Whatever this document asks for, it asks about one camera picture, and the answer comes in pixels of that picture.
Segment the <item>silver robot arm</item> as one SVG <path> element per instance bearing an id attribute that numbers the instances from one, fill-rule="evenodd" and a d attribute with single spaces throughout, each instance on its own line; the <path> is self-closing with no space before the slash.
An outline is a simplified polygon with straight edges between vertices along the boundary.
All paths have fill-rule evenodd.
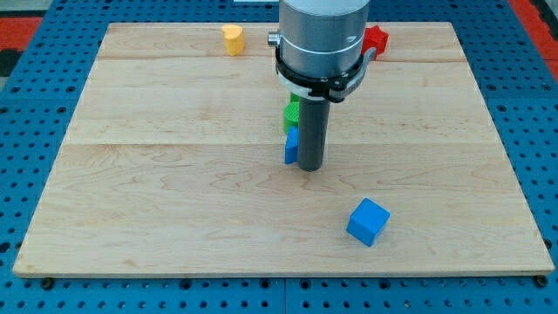
<path id="1" fill-rule="evenodd" d="M 374 48 L 363 51 L 370 0 L 280 0 L 275 49 L 280 83 L 312 101 L 340 103 L 364 79 Z"/>

